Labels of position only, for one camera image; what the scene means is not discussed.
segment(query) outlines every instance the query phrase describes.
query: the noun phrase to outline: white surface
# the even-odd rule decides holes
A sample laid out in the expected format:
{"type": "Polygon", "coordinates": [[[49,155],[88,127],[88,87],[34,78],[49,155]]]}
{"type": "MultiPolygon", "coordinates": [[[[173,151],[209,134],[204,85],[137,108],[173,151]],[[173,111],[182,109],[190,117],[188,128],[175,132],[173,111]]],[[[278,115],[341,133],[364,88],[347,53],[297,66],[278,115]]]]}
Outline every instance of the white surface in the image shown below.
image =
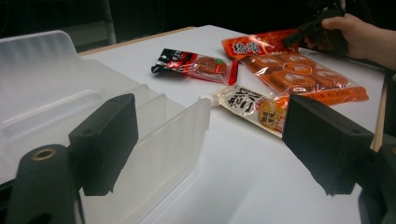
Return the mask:
{"type": "MultiPolygon", "coordinates": [[[[190,106],[220,84],[152,74],[150,67],[164,48],[226,58],[221,40],[240,35],[208,25],[84,57],[190,106]]],[[[366,88],[370,100],[333,108],[374,132],[384,80],[380,71],[311,50],[302,54],[366,88]]],[[[238,74],[236,84],[265,91],[243,65],[238,74]]],[[[360,191],[356,186],[351,195],[327,196],[279,138],[216,107],[198,165],[141,223],[360,223],[360,191]]]]}

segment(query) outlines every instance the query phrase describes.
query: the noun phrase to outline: plastic container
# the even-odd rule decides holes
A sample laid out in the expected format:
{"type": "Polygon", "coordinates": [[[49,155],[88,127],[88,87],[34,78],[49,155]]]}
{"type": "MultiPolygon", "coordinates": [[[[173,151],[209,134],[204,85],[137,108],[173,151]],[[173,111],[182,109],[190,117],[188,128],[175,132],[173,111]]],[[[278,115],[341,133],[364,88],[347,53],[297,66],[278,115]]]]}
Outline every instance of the plastic container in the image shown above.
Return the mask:
{"type": "Polygon", "coordinates": [[[185,108],[147,85],[78,57],[70,37],[47,32],[0,39],[0,182],[20,158],[67,135],[106,100],[135,96],[139,141],[113,193],[82,196],[88,224],[137,223],[194,168],[210,102],[185,108]]]}

